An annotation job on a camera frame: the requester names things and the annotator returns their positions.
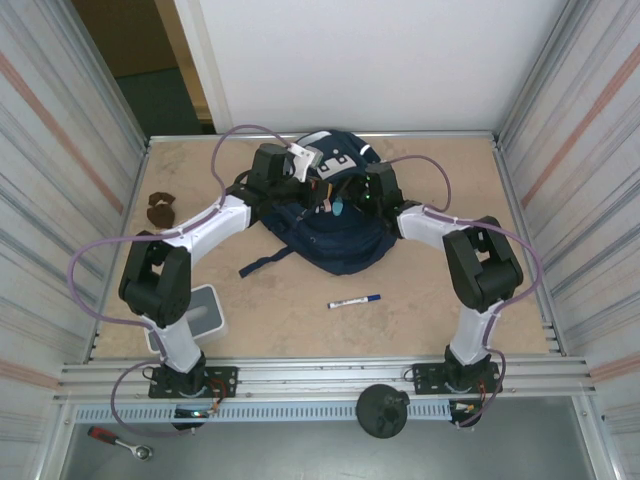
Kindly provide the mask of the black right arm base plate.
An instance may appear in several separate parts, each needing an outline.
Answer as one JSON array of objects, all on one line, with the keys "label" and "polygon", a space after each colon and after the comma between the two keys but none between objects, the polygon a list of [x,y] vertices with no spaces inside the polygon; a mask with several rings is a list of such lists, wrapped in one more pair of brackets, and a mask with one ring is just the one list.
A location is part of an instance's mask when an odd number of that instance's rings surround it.
[{"label": "black right arm base plate", "polygon": [[419,363],[411,367],[417,395],[479,395],[493,393],[498,385],[500,370],[495,362],[475,380],[455,383],[446,372],[444,363]]}]

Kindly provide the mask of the aluminium table edge rail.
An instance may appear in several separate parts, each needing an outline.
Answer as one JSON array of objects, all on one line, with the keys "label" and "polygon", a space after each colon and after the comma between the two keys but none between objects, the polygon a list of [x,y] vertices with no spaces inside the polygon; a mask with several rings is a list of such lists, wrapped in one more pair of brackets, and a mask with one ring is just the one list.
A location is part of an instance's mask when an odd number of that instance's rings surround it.
[{"label": "aluminium table edge rail", "polygon": [[[356,132],[356,136],[365,140],[374,138],[484,138],[493,141],[495,134],[489,130],[436,130],[436,131],[396,131],[396,132]],[[189,141],[211,141],[217,143],[221,135],[175,135],[175,136],[151,136],[149,144],[189,142]],[[272,141],[274,137],[266,133],[246,133],[232,134],[228,140],[267,140]]]}]

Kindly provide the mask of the brown plush charm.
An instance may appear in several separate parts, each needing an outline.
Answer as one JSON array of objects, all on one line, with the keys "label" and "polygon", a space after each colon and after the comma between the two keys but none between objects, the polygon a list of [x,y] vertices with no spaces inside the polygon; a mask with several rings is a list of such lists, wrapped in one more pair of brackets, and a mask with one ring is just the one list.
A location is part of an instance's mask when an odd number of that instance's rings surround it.
[{"label": "brown plush charm", "polygon": [[147,219],[158,229],[170,229],[174,225],[175,212],[172,204],[175,197],[167,192],[155,192],[148,197]]}]

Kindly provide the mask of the small control board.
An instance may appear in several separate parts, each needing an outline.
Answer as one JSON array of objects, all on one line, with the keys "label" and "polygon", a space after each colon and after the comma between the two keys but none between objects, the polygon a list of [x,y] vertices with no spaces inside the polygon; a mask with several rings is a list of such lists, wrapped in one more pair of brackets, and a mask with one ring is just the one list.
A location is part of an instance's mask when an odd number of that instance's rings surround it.
[{"label": "small control board", "polygon": [[173,414],[173,422],[171,425],[176,431],[195,432],[202,427],[209,419],[218,413],[217,406],[209,406],[205,408],[184,408],[177,406]]},{"label": "small control board", "polygon": [[473,428],[481,419],[482,400],[450,400],[450,423],[457,429]]}]

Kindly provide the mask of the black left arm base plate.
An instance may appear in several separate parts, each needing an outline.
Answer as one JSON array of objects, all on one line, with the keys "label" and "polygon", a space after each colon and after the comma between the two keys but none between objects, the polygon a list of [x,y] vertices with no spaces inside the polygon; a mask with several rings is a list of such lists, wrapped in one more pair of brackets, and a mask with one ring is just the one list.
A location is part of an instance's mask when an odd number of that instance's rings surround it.
[{"label": "black left arm base plate", "polygon": [[143,377],[150,382],[152,399],[233,398],[238,386],[237,367],[196,368],[179,373],[169,367],[146,368]]}]

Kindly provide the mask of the white door frame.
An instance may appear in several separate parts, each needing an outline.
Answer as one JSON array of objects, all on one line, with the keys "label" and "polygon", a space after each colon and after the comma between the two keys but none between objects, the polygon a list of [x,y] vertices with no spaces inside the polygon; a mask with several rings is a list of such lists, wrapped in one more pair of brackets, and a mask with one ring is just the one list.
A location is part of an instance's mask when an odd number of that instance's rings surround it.
[{"label": "white door frame", "polygon": [[204,7],[200,0],[174,0],[213,125],[225,133],[234,125],[224,91]]}]

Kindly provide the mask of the blue and white marker pen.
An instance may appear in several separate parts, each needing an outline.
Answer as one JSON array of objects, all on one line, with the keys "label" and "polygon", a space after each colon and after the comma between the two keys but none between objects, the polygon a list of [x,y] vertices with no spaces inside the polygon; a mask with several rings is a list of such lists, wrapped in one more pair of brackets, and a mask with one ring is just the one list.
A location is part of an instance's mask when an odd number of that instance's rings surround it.
[{"label": "blue and white marker pen", "polygon": [[358,297],[358,298],[329,302],[327,304],[327,307],[328,309],[336,309],[336,308],[341,308],[345,306],[365,304],[365,303],[370,303],[370,302],[379,301],[379,300],[381,300],[381,295],[373,294],[373,295],[367,295],[367,296]]}]

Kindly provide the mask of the navy blue backpack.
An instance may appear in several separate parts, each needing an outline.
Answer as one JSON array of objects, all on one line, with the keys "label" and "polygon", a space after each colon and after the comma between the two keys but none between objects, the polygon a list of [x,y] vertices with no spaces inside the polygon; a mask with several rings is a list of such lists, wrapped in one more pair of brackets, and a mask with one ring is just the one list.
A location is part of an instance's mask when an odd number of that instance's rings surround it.
[{"label": "navy blue backpack", "polygon": [[351,275],[382,259],[396,243],[396,237],[378,218],[354,208],[342,193],[347,178],[359,177],[361,182],[366,167],[381,162],[371,145],[351,132],[333,129],[305,135],[297,144],[322,152],[321,163],[310,173],[333,185],[331,206],[336,198],[341,198],[343,212],[336,217],[331,212],[315,214],[299,203],[275,206],[261,222],[284,247],[242,268],[239,271],[242,278],[292,253],[332,275]]}]

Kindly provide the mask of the red handled ratchet wrench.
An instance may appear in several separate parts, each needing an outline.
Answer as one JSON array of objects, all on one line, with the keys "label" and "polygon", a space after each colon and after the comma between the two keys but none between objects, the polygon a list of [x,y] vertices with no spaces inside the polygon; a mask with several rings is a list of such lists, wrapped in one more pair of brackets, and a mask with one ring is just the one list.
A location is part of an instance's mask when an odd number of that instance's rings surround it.
[{"label": "red handled ratchet wrench", "polygon": [[124,448],[130,452],[135,459],[140,461],[148,461],[153,456],[153,450],[150,447],[126,442],[115,433],[101,427],[91,426],[87,431],[87,435],[100,442]]}]

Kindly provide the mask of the aluminium mounting rail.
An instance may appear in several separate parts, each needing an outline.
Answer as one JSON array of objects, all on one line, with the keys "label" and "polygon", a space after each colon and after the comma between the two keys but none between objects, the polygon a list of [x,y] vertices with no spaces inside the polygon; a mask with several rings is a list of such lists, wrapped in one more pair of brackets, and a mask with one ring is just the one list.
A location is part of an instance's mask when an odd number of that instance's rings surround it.
[{"label": "aluminium mounting rail", "polygon": [[[236,401],[352,400],[372,384],[414,393],[409,368],[439,363],[437,356],[329,358],[212,358],[211,366],[239,369]],[[66,365],[53,399],[56,403],[105,403],[113,384],[134,359],[97,359]],[[581,357],[526,354],[507,358],[501,398],[590,396],[596,393]]]}]

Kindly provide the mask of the white and grey tissue box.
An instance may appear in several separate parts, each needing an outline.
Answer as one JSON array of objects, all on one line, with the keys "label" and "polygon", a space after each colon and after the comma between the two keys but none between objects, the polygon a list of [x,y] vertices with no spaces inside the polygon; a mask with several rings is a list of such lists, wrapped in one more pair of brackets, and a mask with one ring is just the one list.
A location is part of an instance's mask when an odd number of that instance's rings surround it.
[{"label": "white and grey tissue box", "polygon": [[227,334],[228,325],[221,303],[211,284],[201,285],[191,291],[186,318],[191,335],[199,346],[221,339]]}]

